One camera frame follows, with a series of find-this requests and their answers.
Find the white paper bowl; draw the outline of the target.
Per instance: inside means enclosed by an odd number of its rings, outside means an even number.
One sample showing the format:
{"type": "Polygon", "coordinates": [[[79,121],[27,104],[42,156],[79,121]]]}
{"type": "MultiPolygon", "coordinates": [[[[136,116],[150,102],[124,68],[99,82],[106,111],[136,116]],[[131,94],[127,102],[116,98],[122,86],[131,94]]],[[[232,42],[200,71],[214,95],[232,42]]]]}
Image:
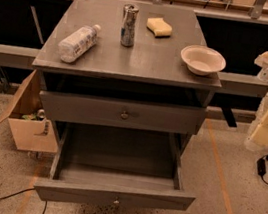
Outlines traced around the white paper bowl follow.
{"type": "Polygon", "coordinates": [[[181,50],[181,59],[188,70],[197,76],[207,76],[224,70],[224,57],[216,50],[200,45],[190,45],[181,50]]]}

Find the grey wooden cabinet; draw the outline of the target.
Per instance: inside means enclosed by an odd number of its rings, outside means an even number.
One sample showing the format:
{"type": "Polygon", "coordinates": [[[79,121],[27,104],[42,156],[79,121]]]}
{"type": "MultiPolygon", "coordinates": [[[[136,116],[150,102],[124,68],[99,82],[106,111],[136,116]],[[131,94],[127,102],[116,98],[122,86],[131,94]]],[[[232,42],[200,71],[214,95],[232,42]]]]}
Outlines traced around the grey wooden cabinet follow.
{"type": "Polygon", "coordinates": [[[221,83],[217,74],[197,77],[181,59],[181,50],[203,44],[196,15],[190,10],[142,3],[134,46],[120,43],[123,0],[74,0],[34,60],[42,90],[93,95],[207,110],[221,83]],[[149,18],[163,18],[171,36],[156,37],[149,18]],[[58,44],[83,26],[99,24],[97,43],[73,63],[64,63],[58,44]]]}

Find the closed grey upper drawer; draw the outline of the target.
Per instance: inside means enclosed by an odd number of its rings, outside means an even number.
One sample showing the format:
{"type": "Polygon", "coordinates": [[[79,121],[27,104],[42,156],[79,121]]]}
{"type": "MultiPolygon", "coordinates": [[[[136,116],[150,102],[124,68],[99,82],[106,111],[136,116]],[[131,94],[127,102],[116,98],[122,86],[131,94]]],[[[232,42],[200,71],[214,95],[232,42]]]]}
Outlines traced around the closed grey upper drawer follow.
{"type": "Polygon", "coordinates": [[[138,102],[93,95],[40,92],[48,119],[72,123],[196,134],[205,108],[138,102]]]}

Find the clear plastic water bottle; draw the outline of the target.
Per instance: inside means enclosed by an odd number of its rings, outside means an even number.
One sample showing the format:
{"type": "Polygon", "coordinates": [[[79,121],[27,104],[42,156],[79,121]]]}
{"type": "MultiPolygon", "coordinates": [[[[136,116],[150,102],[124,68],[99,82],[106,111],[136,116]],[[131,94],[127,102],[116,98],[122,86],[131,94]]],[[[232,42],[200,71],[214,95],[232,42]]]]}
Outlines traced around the clear plastic water bottle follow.
{"type": "Polygon", "coordinates": [[[83,53],[97,43],[97,37],[101,27],[99,24],[83,26],[74,33],[65,37],[58,44],[58,54],[64,63],[73,63],[83,53]]]}

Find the cardboard box on floor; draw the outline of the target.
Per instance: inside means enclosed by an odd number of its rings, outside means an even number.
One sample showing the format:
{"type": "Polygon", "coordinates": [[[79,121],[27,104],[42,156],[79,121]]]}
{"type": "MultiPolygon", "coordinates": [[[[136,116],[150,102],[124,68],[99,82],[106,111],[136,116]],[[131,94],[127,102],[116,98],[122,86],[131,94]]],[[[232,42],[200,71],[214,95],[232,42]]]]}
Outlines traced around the cardboard box on floor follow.
{"type": "Polygon", "coordinates": [[[40,84],[40,75],[33,70],[0,114],[0,123],[8,121],[17,149],[51,154],[57,152],[58,135],[42,106],[40,84]]]}

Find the silver redbull can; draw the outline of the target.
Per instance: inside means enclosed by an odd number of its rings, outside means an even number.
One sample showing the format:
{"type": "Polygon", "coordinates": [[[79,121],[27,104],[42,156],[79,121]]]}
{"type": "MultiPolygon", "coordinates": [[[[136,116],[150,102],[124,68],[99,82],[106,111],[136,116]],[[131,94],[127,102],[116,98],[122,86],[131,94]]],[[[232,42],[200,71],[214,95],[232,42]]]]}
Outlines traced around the silver redbull can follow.
{"type": "Polygon", "coordinates": [[[120,32],[120,43],[124,47],[134,46],[134,34],[139,8],[137,5],[125,4],[123,7],[123,20],[120,32]]]}

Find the yellow sponge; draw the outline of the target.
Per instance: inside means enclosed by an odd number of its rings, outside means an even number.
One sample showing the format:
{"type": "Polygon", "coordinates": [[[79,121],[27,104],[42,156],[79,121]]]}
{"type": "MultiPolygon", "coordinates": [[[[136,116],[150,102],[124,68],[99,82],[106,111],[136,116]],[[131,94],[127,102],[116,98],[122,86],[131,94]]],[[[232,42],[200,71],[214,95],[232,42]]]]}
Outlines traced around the yellow sponge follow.
{"type": "Polygon", "coordinates": [[[146,24],[155,37],[169,37],[172,34],[172,27],[163,18],[149,18],[146,24]]]}

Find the open grey lower drawer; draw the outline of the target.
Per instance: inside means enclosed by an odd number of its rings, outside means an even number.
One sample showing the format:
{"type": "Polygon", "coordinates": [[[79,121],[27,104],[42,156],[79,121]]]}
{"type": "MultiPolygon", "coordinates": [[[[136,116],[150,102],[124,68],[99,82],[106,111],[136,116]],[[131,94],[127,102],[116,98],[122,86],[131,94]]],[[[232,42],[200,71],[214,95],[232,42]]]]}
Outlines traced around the open grey lower drawer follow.
{"type": "Polygon", "coordinates": [[[47,201],[185,210],[194,195],[181,183],[189,137],[70,124],[47,179],[34,187],[47,201]]]}

